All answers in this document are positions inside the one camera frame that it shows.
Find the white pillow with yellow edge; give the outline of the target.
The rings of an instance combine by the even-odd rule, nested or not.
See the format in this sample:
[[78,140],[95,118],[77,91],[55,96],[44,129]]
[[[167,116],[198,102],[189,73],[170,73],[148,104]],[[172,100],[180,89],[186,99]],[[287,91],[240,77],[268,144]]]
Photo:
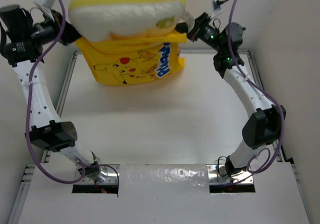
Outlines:
[[195,25],[186,0],[73,0],[68,17],[91,42],[163,37],[178,24],[187,31]]

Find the yellow Pikachu pillowcase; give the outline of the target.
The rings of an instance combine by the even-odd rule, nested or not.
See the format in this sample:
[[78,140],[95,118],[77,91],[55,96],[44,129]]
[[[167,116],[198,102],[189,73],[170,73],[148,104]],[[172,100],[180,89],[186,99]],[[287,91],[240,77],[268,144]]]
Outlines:
[[154,82],[182,71],[185,59],[180,44],[184,33],[166,36],[91,42],[81,37],[76,45],[82,52],[95,80],[108,86]]

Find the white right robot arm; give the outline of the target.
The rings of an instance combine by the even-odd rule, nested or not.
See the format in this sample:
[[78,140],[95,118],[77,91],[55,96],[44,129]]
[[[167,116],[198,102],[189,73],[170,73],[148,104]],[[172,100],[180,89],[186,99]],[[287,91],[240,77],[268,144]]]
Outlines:
[[242,141],[226,158],[222,169],[224,176],[231,177],[248,170],[249,162],[280,138],[281,118],[286,115],[286,110],[282,105],[276,106],[256,88],[248,74],[238,53],[245,28],[231,22],[220,31],[210,24],[211,21],[206,12],[197,18],[186,12],[175,29],[185,33],[190,41],[201,40],[217,52],[213,57],[215,70],[232,87],[247,112],[248,121],[242,129]]

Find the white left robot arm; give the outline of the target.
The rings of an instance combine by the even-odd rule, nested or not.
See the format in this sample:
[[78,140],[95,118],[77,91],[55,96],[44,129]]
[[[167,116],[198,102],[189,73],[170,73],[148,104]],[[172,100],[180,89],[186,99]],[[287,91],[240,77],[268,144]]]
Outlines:
[[57,114],[45,79],[43,46],[71,40],[63,28],[69,24],[57,11],[43,9],[44,21],[34,23],[31,13],[18,4],[1,7],[0,53],[17,75],[27,101],[25,137],[28,149],[33,146],[59,153],[72,161],[79,173],[94,182],[102,176],[97,157],[79,146],[77,131],[70,121]]

